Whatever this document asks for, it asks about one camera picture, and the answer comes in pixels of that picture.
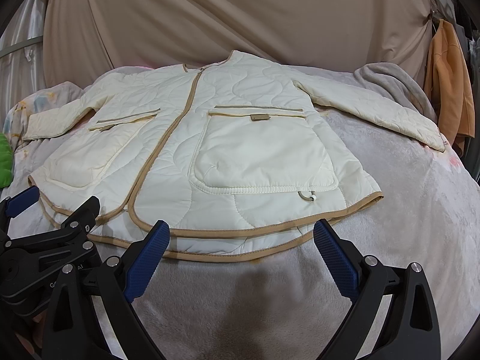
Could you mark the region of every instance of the orange garment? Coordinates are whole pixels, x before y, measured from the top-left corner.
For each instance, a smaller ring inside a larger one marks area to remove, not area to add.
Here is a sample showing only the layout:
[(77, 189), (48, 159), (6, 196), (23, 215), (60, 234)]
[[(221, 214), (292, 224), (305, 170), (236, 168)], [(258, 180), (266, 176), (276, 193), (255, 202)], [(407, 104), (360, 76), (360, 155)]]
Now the orange garment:
[(440, 20), (430, 43), (423, 90), (438, 116), (438, 128), (459, 155), (475, 135), (475, 108), (467, 64), (454, 26)]

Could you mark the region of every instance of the blue rubber pad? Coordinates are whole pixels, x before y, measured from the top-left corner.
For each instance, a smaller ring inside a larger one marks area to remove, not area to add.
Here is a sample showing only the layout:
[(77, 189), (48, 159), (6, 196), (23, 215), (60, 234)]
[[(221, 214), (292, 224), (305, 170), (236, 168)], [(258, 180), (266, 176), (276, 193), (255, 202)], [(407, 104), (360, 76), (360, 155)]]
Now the blue rubber pad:
[(40, 198), (40, 191), (35, 185), (8, 200), (5, 214), (8, 218), (15, 218), (28, 207), (34, 205)]
[(318, 221), (313, 241), (327, 265), (340, 294), (354, 303), (359, 296), (359, 275), (326, 226)]
[(129, 303), (143, 295), (170, 242), (170, 228), (158, 221), (150, 230), (146, 244), (127, 271), (123, 294)]

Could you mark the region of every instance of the blanket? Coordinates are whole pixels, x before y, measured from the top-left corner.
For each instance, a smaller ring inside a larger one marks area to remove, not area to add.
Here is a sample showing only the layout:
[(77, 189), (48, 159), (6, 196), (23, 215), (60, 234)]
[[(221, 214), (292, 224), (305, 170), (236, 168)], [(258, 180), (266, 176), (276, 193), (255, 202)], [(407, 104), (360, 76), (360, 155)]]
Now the blanket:
[[(439, 153), (343, 112), (322, 112), (385, 193), (376, 206), (334, 225), (335, 231), (384, 264), (423, 265), (439, 318), (442, 358), (447, 359), (480, 312), (478, 185), (448, 144)], [(33, 141), (17, 150), (14, 182), (2, 198), (25, 189), (25, 175), (67, 138)], [(22, 237), (51, 229), (35, 204), (11, 221), (10, 234)], [(98, 249), (102, 259), (123, 253), (105, 244)], [(99, 299), (95, 306), (113, 353), (121, 357)], [(350, 302), (339, 295), (309, 241), (235, 264), (164, 259), (133, 306), (169, 360), (309, 360), (332, 337)], [(386, 308), (382, 303), (362, 354), (373, 347)]]

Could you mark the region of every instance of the plush blanket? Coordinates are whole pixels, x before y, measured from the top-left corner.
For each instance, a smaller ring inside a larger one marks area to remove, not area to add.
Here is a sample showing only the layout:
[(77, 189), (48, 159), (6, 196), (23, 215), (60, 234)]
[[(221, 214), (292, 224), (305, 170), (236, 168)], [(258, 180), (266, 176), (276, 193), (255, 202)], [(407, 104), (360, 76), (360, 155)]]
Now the plush blanket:
[[(480, 312), (479, 186), (449, 145), (439, 153), (340, 111), (322, 112), (385, 194), (334, 229), (385, 264), (422, 264), (437, 308), (442, 358), (447, 359)], [(2, 197), (24, 189), (22, 175), (66, 138), (34, 141), (17, 150), (15, 179)], [(51, 230), (38, 205), (12, 220), (10, 228), (13, 237)], [(98, 248), (103, 259), (123, 252), (109, 245)], [(95, 302), (107, 341), (121, 356), (101, 302)], [(164, 259), (133, 305), (169, 360), (309, 360), (332, 337), (350, 301), (340, 296), (309, 241), (251, 262)], [(373, 347), (386, 308), (384, 302), (362, 354)]]

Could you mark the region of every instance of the beige curtain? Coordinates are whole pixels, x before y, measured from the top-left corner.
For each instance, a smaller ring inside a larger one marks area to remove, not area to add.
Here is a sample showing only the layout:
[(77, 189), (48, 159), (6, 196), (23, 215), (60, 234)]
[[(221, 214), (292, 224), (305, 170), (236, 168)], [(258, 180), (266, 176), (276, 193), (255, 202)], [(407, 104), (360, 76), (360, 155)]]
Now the beige curtain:
[(50, 0), (45, 77), (85, 87), (120, 66), (201, 66), (238, 49), (333, 71), (393, 62), (422, 85), (429, 12), (429, 0)]

